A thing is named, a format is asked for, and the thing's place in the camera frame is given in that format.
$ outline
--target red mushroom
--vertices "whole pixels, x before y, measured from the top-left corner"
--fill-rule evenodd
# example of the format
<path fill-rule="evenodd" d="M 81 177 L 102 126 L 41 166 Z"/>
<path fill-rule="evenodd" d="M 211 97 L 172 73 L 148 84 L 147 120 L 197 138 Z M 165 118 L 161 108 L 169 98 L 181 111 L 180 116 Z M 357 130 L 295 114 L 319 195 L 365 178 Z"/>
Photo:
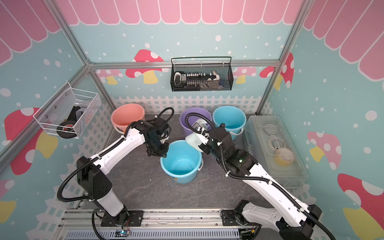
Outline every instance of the red mushroom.
<path fill-rule="evenodd" d="M 264 69 L 260 72 L 260 77 L 262 77 L 262 78 L 268 78 L 268 77 L 272 76 L 274 70 L 275 70 L 275 67 L 268 66 L 268 67 L 264 68 Z"/>
<path fill-rule="evenodd" d="M 332 170 L 339 167 L 341 161 L 341 146 L 339 139 L 332 134 L 322 132 L 309 132 L 307 134 L 309 142 L 316 145 L 310 149 L 313 159 L 320 162 L 323 156 L 326 156 Z"/>
<path fill-rule="evenodd" d="M 116 85 L 118 83 L 114 76 L 123 76 L 123 74 L 118 69 L 99 69 L 96 71 L 96 73 L 103 83 L 105 82 L 105 79 L 107 79 L 107 83 L 109 85 Z"/>
<path fill-rule="evenodd" d="M 33 119 L 33 114 L 38 108 L 24 108 L 14 111 L 4 119 L 6 143 L 12 141 L 17 134 Z M 40 129 L 27 143 L 21 152 L 11 162 L 11 169 L 15 175 L 24 174 L 29 170 L 39 150 L 45 158 L 49 158 L 58 146 L 58 138 L 50 136 Z"/>
<path fill-rule="evenodd" d="M 136 54 L 135 58 L 132 61 L 133 62 L 164 62 L 164 60 L 161 57 L 159 57 L 159 55 L 146 49 L 141 49 L 140 51 L 138 51 L 138 53 Z M 154 72 L 155 70 L 160 72 L 169 71 L 168 68 L 127 69 L 125 74 L 129 78 L 136 78 L 141 74 L 143 74 L 145 84 L 154 84 L 159 81 L 155 76 L 155 72 Z"/>
<path fill-rule="evenodd" d="M 339 174 L 338 183 L 354 204 L 360 206 L 343 209 L 355 234 L 362 240 L 384 236 L 384 189 L 347 174 Z"/>
<path fill-rule="evenodd" d="M 280 75 L 277 77 L 277 81 L 275 83 L 275 89 L 280 90 L 280 84 L 283 79 L 287 88 L 290 88 L 293 80 L 294 71 L 295 71 L 295 62 L 293 60 L 292 53 L 289 53 L 287 61 L 285 62 L 283 69 L 280 72 Z"/>
<path fill-rule="evenodd" d="M 232 70 L 233 77 L 237 78 L 236 84 L 243 84 L 245 83 L 245 76 L 256 76 L 256 68 L 255 67 L 242 67 L 242 68 L 235 68 Z"/>

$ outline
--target mounting plate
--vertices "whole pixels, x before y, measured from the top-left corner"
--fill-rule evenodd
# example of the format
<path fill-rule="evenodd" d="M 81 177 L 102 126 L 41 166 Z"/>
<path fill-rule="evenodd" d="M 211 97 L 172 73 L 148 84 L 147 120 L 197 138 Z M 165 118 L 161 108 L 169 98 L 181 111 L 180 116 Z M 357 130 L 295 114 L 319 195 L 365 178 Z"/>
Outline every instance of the mounting plate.
<path fill-rule="evenodd" d="M 129 216 L 131 217 L 131 220 L 128 223 L 128 227 L 140 227 L 141 221 L 143 220 L 143 213 L 144 211 L 128 211 Z M 102 227 L 116 227 L 116 224 L 114 224 L 109 219 L 103 219 L 100 224 Z"/>
<path fill-rule="evenodd" d="M 250 222 L 245 225 L 239 224 L 236 221 L 234 210 L 221 210 L 220 216 L 223 221 L 223 226 L 252 226 Z"/>

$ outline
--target light blue bucket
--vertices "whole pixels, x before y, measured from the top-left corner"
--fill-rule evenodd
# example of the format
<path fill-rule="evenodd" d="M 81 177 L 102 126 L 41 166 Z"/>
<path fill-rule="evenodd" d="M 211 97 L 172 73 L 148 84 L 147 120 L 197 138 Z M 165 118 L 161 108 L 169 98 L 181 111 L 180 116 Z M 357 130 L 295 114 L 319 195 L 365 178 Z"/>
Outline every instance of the light blue bucket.
<path fill-rule="evenodd" d="M 201 152 L 189 145 L 185 140 L 169 144 L 167 157 L 160 158 L 160 164 L 166 174 L 175 182 L 187 183 L 192 181 L 203 167 Z"/>
<path fill-rule="evenodd" d="M 217 108 L 212 114 L 215 126 L 225 124 L 225 130 L 231 134 L 232 140 L 243 133 L 244 125 L 247 122 L 245 113 L 237 107 L 222 106 Z"/>

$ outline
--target plastic storage box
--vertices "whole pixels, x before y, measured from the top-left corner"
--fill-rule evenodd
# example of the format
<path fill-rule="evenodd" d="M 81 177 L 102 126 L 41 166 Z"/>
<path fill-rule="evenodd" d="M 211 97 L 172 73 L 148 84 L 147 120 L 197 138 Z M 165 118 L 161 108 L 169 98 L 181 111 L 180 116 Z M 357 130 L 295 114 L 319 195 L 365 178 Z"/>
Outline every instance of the plastic storage box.
<path fill-rule="evenodd" d="M 244 127 L 244 146 L 283 187 L 297 188 L 308 173 L 279 116 L 250 116 Z"/>

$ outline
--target gray floor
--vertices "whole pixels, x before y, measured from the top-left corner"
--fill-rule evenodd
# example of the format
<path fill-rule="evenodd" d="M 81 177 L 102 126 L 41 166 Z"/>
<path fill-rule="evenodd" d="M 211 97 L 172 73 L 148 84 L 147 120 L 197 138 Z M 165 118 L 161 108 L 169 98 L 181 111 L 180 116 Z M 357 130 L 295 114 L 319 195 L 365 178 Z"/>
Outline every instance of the gray floor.
<path fill-rule="evenodd" d="M 168 124 L 172 128 L 169 143 L 184 139 L 179 123 L 174 115 Z M 120 137 L 117 132 L 113 140 Z M 235 140 L 236 147 L 244 149 L 241 136 Z M 113 190 L 129 209 L 153 208 L 229 208 L 236 207 L 241 199 L 246 199 L 261 207 L 271 205 L 253 188 L 240 180 L 225 177 L 224 170 L 213 155 L 203 153 L 204 167 L 196 178 L 187 184 L 178 184 L 161 168 L 159 157 L 147 157 L 145 145 L 141 145 L 116 164 L 107 175 Z M 83 209 L 94 209 L 95 205 L 86 202 Z"/>

